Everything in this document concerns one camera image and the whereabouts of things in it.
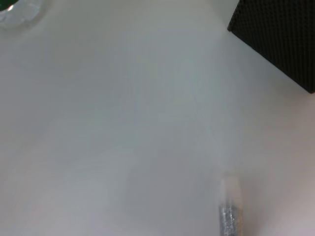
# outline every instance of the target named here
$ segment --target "green object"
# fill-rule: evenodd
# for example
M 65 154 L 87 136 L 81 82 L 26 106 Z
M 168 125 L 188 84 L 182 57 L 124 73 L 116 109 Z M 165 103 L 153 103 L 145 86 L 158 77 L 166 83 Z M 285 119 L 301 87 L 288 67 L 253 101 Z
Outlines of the green object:
M 13 4 L 16 4 L 18 0 L 0 0 L 0 11 L 7 10 Z

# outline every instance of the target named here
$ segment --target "black textured object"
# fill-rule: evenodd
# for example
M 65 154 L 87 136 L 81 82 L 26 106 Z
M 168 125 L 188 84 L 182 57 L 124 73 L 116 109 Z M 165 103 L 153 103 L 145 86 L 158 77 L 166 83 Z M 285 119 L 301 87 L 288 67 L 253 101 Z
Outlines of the black textured object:
M 240 0 L 228 30 L 315 92 L 315 0 Z

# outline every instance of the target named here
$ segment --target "clear plastic object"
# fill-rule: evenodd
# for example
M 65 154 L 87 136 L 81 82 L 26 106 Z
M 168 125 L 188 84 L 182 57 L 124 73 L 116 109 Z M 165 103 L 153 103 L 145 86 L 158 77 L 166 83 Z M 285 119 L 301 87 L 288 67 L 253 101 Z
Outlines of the clear plastic object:
M 0 27 L 5 29 L 19 27 L 36 18 L 45 0 L 11 0 L 14 4 L 0 10 Z
M 220 191 L 221 236 L 243 236 L 243 200 L 238 178 L 226 175 Z

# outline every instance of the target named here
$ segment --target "glitter tube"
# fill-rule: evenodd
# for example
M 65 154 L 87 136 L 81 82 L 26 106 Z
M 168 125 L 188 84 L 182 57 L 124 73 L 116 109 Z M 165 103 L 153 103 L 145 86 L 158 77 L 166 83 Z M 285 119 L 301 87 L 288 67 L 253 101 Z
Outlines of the glitter tube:
M 220 195 L 220 235 L 243 236 L 243 201 L 237 177 L 222 179 Z

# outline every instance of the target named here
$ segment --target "silver glitter object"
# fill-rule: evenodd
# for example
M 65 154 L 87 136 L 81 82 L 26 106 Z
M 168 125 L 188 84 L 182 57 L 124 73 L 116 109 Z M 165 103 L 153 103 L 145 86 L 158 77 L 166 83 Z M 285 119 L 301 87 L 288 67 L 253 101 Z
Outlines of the silver glitter object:
M 243 236 L 243 211 L 229 203 L 219 209 L 221 236 Z

